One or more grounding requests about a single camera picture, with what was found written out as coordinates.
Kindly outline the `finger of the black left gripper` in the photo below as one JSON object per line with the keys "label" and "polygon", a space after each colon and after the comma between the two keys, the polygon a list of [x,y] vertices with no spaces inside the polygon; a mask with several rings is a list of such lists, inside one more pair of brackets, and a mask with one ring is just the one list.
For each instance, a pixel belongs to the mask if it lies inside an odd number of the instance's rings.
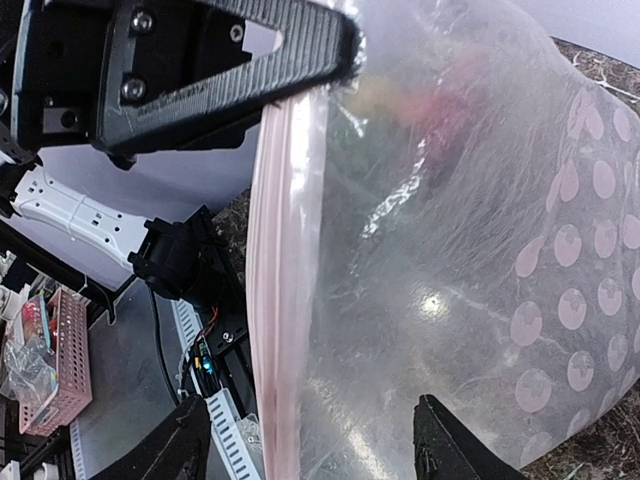
{"label": "finger of the black left gripper", "polygon": [[208,1],[208,6],[270,28],[282,35],[275,52],[261,63],[352,65],[357,28],[338,10],[313,1]]}

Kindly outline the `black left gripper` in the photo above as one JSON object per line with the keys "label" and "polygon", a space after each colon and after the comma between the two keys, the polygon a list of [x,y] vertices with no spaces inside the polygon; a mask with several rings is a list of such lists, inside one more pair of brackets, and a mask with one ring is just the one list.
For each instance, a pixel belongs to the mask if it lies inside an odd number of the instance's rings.
{"label": "black left gripper", "polygon": [[13,1],[11,134],[112,159],[236,143],[264,106],[352,65],[261,63],[282,35],[199,1]]}

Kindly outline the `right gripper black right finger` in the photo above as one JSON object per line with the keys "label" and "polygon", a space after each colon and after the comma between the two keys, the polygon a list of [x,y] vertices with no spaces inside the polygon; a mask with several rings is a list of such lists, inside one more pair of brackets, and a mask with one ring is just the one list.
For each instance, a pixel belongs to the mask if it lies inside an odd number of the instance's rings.
{"label": "right gripper black right finger", "polygon": [[494,455],[433,395],[420,397],[414,409],[413,429],[417,479],[525,479]]}

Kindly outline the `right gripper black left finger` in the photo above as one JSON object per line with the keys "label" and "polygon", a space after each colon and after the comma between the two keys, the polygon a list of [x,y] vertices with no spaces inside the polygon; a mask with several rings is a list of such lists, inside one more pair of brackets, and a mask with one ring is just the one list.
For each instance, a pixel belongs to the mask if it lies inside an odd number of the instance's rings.
{"label": "right gripper black left finger", "polygon": [[128,454],[93,479],[205,479],[209,454],[209,411],[200,395],[176,407]]}

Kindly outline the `clear zip top bag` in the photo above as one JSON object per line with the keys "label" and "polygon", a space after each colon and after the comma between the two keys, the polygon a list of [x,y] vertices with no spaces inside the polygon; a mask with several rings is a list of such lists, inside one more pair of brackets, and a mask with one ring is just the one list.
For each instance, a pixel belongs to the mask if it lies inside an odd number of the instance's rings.
{"label": "clear zip top bag", "polygon": [[[639,118],[509,1],[333,1],[357,77],[264,112],[246,281],[269,479],[411,479],[433,395],[522,468],[639,378]],[[482,58],[430,184],[397,94]]]}

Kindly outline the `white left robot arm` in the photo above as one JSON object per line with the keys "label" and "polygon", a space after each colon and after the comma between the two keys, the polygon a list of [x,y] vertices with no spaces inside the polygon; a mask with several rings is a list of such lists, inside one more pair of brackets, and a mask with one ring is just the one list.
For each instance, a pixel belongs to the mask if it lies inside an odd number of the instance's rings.
{"label": "white left robot arm", "polygon": [[88,144],[127,170],[140,154],[236,147],[266,105],[350,77],[358,47],[354,21],[313,1],[5,1],[1,213],[207,308],[224,270],[204,211],[112,209],[51,178],[40,151]]}

